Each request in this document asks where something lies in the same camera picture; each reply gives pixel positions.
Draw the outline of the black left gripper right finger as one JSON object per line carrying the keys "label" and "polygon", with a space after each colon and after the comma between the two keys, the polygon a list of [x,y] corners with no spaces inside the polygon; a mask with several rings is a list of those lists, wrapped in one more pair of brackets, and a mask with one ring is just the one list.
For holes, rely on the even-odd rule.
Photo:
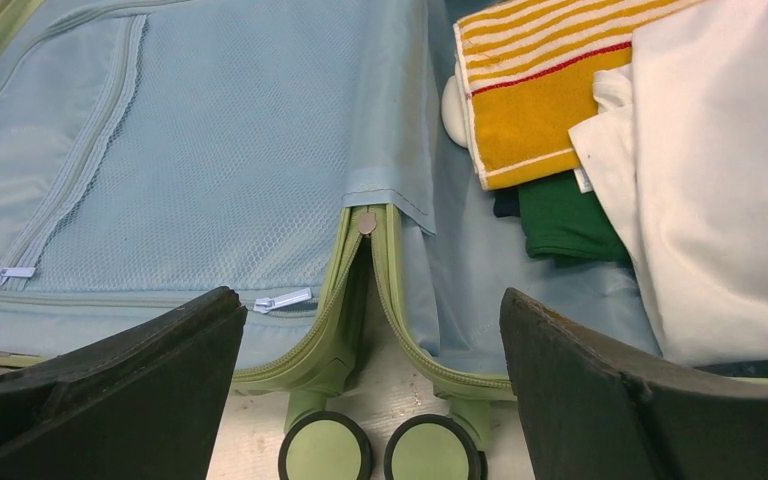
{"label": "black left gripper right finger", "polygon": [[516,289],[500,307],[538,479],[768,479],[768,360],[691,368]]}

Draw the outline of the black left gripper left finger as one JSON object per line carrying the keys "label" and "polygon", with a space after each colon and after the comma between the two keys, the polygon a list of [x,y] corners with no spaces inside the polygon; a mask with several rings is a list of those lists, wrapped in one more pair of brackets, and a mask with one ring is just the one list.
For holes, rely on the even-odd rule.
{"label": "black left gripper left finger", "polygon": [[203,479],[247,311],[216,288],[0,375],[0,479]]}

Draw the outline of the green shirt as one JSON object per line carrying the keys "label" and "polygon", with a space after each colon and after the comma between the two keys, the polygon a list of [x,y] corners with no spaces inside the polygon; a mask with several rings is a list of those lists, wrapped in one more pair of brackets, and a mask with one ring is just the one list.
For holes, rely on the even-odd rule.
{"label": "green shirt", "polygon": [[630,257],[597,196],[571,171],[518,187],[525,250],[531,258],[628,264]]}

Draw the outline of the navy blue shirt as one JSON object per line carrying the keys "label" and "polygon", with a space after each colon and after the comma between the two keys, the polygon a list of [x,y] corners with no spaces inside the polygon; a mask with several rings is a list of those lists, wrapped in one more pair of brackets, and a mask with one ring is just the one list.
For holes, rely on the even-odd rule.
{"label": "navy blue shirt", "polygon": [[520,216],[520,203],[517,187],[509,187],[494,191],[493,214],[496,218]]}

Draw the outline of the white cloth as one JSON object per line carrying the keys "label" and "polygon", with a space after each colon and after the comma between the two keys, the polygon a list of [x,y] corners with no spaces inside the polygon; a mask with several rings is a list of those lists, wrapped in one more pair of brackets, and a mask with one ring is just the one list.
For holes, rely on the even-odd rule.
{"label": "white cloth", "polygon": [[768,360],[768,1],[636,29],[574,150],[628,250],[664,357]]}

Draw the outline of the yellow striped towel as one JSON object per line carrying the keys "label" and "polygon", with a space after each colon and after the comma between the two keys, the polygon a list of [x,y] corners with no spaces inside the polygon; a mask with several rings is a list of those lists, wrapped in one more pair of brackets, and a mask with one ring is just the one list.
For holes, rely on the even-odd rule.
{"label": "yellow striped towel", "polygon": [[486,191],[577,168],[569,130],[596,115],[596,72],[687,1],[506,1],[453,25],[466,143]]}

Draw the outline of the middle right suitcase wheel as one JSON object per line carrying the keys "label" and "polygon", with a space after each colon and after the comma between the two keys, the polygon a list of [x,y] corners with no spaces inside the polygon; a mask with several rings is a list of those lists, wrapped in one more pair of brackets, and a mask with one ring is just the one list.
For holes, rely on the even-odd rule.
{"label": "middle right suitcase wheel", "polygon": [[423,414],[402,423],[390,436],[383,461],[387,480],[482,480],[485,454],[455,420]]}

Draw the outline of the suitcase wheel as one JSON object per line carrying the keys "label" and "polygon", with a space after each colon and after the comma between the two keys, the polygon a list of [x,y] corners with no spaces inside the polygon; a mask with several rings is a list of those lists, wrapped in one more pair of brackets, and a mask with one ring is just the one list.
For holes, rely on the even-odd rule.
{"label": "suitcase wheel", "polygon": [[423,414],[402,423],[390,436],[383,461],[387,480],[482,480],[485,454],[455,420]]}
{"label": "suitcase wheel", "polygon": [[366,432],[338,412],[318,411],[296,422],[282,441],[282,480],[369,480],[373,449]]}

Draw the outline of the middle left suitcase wheel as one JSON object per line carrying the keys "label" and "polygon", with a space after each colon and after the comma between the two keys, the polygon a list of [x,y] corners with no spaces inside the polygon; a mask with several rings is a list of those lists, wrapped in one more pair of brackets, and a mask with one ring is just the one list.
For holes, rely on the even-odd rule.
{"label": "middle left suitcase wheel", "polygon": [[338,412],[318,411],[296,422],[282,441],[282,480],[369,480],[373,449],[366,432]]}

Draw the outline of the green suitcase with blue lining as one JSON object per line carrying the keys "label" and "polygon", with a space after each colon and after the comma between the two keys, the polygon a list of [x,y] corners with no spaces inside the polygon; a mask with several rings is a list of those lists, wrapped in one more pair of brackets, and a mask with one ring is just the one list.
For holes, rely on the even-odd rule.
{"label": "green suitcase with blue lining", "polygon": [[439,117],[447,15],[0,5],[0,372],[227,286],[250,312],[231,384],[289,392],[290,430],[354,367],[364,252],[404,351],[479,450],[490,404],[516,400],[508,289],[667,360],[631,269],[529,260],[490,215]]}

